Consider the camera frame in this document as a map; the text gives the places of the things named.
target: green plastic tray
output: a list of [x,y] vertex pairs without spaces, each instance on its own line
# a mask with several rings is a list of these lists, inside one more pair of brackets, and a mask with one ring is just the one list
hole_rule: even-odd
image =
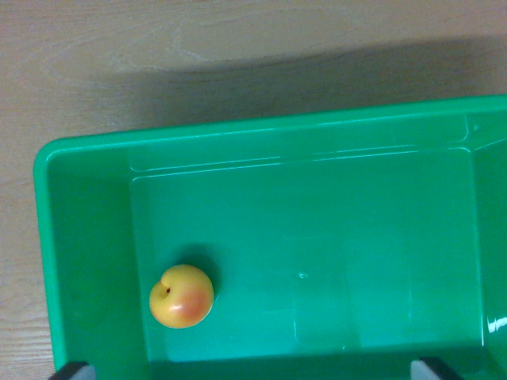
[[[507,97],[95,135],[37,156],[55,365],[108,380],[507,374]],[[195,264],[217,297],[158,324]]]

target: green plastic bin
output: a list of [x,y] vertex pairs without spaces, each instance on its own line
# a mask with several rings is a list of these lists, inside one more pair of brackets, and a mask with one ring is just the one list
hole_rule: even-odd
[[[507,374],[507,97],[60,139],[34,167],[55,365],[109,379]],[[168,329],[171,265],[217,293]]]

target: wooden table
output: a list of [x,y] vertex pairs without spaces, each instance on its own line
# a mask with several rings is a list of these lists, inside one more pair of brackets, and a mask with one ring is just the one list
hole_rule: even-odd
[[0,2],[0,378],[54,368],[32,162],[135,128],[507,92],[505,0]]

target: wood grain surface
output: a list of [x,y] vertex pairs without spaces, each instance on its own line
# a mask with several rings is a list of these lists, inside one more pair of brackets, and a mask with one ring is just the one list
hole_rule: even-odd
[[0,2],[0,378],[54,370],[32,186],[52,139],[507,92],[505,0]]

